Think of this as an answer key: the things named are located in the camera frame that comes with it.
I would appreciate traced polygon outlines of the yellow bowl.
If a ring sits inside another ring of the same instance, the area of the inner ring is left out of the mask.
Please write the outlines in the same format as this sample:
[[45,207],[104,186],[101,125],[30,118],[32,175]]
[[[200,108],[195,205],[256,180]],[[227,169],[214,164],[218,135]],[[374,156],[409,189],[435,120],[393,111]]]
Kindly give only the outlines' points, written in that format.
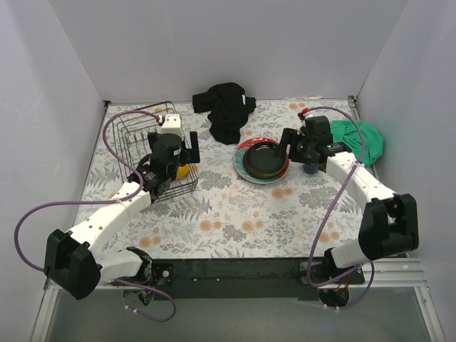
[[188,164],[179,166],[177,169],[176,179],[180,180],[182,178],[185,178],[189,172],[190,172],[190,166]]

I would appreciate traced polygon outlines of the dark blue mug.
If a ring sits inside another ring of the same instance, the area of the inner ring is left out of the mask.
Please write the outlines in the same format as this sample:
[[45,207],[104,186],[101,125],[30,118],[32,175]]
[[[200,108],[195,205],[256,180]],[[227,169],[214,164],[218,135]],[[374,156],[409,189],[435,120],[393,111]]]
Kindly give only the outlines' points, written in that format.
[[308,175],[315,175],[319,171],[319,168],[317,165],[304,164],[303,170]]

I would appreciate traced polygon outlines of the large white plate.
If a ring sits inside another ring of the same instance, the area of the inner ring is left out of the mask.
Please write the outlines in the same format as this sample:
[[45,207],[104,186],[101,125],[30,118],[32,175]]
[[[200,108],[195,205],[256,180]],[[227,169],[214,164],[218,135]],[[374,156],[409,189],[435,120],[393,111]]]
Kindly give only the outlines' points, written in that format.
[[277,176],[275,176],[273,178],[261,179],[261,178],[250,175],[247,172],[247,169],[245,168],[244,163],[243,163],[244,155],[245,155],[246,151],[250,147],[252,147],[255,143],[262,143],[262,142],[263,143],[271,142],[271,143],[275,143],[278,145],[278,142],[271,138],[250,138],[248,140],[245,140],[244,142],[241,142],[237,146],[237,149],[234,152],[235,170],[237,171],[239,176],[242,177],[244,180],[254,183],[256,185],[268,185],[268,184],[271,184],[274,182],[278,182],[287,173],[287,171],[289,169],[289,164],[290,164],[290,161],[287,160],[284,169]]

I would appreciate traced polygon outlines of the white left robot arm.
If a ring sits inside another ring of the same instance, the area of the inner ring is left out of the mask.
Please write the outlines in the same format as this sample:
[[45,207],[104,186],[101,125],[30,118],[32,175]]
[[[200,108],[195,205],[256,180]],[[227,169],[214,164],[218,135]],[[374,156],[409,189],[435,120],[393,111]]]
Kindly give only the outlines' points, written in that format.
[[152,276],[152,258],[136,247],[121,249],[111,259],[100,253],[137,213],[170,188],[179,167],[200,162],[200,150],[195,131],[190,132],[189,147],[172,133],[151,133],[148,139],[152,152],[140,160],[113,202],[66,232],[55,230],[47,239],[43,272],[75,299],[84,299],[100,283],[143,285]]

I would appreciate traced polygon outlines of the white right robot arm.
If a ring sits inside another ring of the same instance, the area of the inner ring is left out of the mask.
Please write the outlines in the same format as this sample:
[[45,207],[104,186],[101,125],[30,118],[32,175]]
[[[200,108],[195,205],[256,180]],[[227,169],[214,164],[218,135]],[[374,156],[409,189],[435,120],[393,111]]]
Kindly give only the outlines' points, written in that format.
[[306,118],[298,129],[285,128],[278,155],[311,164],[341,183],[361,208],[357,238],[327,249],[320,264],[306,267],[308,284],[321,279],[338,283],[364,263],[411,252],[419,246],[418,209],[410,194],[399,195],[383,185],[343,142],[334,142],[325,116]]

